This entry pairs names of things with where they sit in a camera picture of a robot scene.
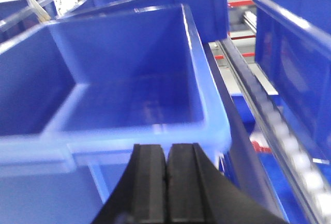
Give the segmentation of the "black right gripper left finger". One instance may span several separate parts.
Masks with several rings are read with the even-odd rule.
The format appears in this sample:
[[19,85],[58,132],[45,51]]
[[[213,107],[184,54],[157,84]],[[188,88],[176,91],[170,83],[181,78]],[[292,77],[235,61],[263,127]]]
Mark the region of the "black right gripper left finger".
[[121,179],[92,223],[165,223],[165,169],[160,145],[136,144]]

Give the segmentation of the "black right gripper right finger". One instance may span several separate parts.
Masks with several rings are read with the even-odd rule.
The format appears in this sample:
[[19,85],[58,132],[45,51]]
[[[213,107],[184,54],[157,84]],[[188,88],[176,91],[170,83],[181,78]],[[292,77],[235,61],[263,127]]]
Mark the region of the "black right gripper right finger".
[[172,145],[167,176],[169,223],[285,223],[233,185],[197,143]]

